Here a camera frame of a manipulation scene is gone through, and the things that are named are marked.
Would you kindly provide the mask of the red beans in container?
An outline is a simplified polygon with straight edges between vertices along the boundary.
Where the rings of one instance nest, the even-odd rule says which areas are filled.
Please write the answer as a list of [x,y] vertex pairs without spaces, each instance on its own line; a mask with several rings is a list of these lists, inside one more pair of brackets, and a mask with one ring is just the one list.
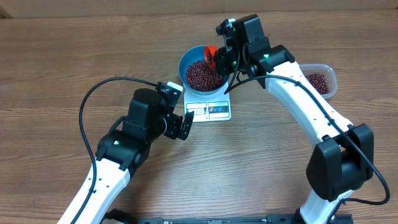
[[316,89],[316,91],[319,92],[319,94],[325,95],[329,93],[329,87],[327,85],[326,78],[324,75],[313,73],[305,75],[305,78],[314,87],[314,89]]

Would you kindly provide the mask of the white digital kitchen scale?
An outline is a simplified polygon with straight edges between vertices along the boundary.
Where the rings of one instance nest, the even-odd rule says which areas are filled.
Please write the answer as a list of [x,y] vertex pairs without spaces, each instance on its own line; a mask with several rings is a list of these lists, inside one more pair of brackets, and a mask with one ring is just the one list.
[[228,87],[226,82],[214,91],[196,91],[184,85],[185,113],[194,112],[193,122],[228,121],[232,117],[229,93],[224,92]]

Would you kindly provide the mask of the blue metal bowl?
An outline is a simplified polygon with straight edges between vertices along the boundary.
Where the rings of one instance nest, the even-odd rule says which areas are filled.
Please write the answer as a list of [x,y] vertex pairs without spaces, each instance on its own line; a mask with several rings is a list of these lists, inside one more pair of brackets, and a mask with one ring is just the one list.
[[[180,79],[184,85],[188,86],[188,84],[186,83],[186,80],[185,80],[185,73],[187,71],[188,66],[197,60],[201,60],[201,59],[205,60],[204,49],[205,49],[205,45],[198,45],[196,47],[193,47],[192,49],[185,52],[183,54],[182,58],[180,59],[178,72],[180,75]],[[223,78],[224,78],[224,82],[223,82],[222,86],[226,82],[228,82],[229,75],[224,76]]]

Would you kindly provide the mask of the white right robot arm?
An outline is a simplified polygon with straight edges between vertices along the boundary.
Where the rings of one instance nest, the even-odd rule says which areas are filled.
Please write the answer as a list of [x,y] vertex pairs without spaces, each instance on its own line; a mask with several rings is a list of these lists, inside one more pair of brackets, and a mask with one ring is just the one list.
[[366,124],[353,125],[336,112],[305,78],[294,56],[283,46],[271,46],[260,18],[253,14],[226,19],[215,31],[224,47],[213,53],[222,76],[242,71],[246,82],[259,84],[277,97],[301,125],[313,145],[306,168],[312,188],[292,223],[352,223],[337,210],[374,173],[374,135]]

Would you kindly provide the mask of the red beans in bowl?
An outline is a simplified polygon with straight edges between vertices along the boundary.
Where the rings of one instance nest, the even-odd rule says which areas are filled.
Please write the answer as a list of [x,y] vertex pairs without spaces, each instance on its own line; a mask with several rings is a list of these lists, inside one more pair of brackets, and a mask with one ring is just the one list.
[[210,67],[206,60],[201,59],[191,63],[185,73],[188,86],[196,91],[213,91],[224,82],[215,67]]

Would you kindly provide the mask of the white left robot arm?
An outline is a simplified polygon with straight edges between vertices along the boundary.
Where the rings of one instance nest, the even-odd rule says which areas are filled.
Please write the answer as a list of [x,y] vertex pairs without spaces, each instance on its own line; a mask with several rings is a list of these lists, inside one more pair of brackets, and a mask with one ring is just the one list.
[[193,113],[173,113],[184,87],[169,82],[134,92],[128,114],[120,117],[97,146],[94,164],[59,220],[60,223],[101,223],[105,213],[160,136],[186,140]]

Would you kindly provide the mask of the clear plastic bean container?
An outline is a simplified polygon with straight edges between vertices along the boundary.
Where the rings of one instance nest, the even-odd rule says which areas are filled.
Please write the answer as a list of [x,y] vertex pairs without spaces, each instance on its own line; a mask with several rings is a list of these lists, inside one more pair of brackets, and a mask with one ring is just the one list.
[[338,83],[334,70],[325,64],[314,63],[314,64],[302,64],[300,65],[302,73],[305,75],[318,73],[324,75],[326,78],[327,85],[329,87],[329,93],[321,95],[324,99],[331,98],[338,89]]

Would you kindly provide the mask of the red scoop with blue handle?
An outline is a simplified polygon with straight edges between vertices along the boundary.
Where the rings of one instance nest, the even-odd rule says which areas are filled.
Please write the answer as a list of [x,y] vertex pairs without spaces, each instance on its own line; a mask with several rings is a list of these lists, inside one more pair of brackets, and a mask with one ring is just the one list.
[[215,62],[215,55],[218,51],[218,48],[215,45],[206,45],[204,49],[204,55],[205,55],[205,60],[206,63],[208,64],[209,67],[215,68],[216,67],[216,62]]

